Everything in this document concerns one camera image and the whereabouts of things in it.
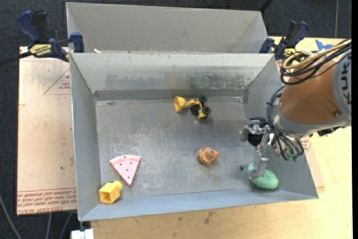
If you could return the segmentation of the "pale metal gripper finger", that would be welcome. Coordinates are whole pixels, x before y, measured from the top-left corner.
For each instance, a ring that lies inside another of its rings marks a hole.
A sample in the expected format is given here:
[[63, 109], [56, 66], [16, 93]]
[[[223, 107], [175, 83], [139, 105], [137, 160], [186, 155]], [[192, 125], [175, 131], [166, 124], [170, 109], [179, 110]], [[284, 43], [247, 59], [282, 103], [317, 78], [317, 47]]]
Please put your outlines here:
[[254, 161], [248, 165], [248, 175], [250, 179], [256, 179], [258, 175], [258, 162]]
[[267, 157], [260, 157], [257, 161], [257, 176], [263, 176], [265, 174], [269, 159]]

